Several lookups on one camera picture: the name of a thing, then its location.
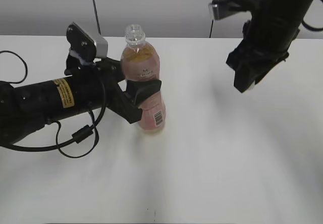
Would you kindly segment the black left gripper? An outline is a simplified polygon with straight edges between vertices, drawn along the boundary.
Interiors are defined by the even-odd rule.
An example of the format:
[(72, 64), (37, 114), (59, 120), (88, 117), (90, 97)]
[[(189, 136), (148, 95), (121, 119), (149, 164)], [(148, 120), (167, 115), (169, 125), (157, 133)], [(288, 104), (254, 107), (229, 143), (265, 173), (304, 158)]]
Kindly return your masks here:
[(89, 108), (108, 108), (131, 124), (141, 120), (142, 110), (137, 106), (160, 92), (162, 86), (159, 79), (128, 80), (125, 93), (118, 84), (125, 80), (121, 62), (111, 58), (84, 66), (69, 55), (64, 73), (73, 93), (74, 107), (80, 113)]

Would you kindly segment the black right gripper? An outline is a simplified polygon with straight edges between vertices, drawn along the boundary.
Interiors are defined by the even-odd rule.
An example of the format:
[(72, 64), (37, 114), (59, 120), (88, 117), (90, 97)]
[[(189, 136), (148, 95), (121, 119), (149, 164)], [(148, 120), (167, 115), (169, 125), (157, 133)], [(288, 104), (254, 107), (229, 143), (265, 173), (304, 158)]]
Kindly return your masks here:
[(270, 52), (247, 41), (229, 53), (226, 64), (235, 71), (234, 87), (241, 93), (258, 84), (277, 64), (289, 56), (287, 51)]

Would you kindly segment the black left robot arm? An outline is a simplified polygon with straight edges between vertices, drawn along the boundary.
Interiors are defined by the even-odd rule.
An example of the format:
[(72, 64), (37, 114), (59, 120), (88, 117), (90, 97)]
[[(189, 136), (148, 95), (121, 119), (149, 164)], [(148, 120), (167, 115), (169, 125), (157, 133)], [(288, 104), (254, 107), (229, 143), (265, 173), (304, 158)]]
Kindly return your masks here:
[[(68, 57), (65, 77), (14, 87), (1, 82), (1, 147), (23, 152), (45, 152), (79, 143), (97, 135), (97, 125), (107, 109), (129, 123), (142, 118), (140, 105), (161, 88), (159, 79), (128, 81), (126, 90), (119, 61), (107, 58), (88, 66)], [(99, 115), (73, 133), (70, 140), (46, 147), (23, 147), (18, 142), (46, 125), (59, 123), (85, 112), (99, 109)]]

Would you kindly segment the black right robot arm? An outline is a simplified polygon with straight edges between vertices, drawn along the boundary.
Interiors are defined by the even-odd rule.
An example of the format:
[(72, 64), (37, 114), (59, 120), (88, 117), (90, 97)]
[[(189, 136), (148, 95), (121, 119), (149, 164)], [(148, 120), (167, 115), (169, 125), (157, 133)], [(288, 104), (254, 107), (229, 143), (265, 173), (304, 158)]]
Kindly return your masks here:
[(292, 41), (313, 0), (261, 0), (252, 13), (240, 44), (228, 55), (235, 72), (234, 87), (241, 93), (258, 84), (286, 60)]

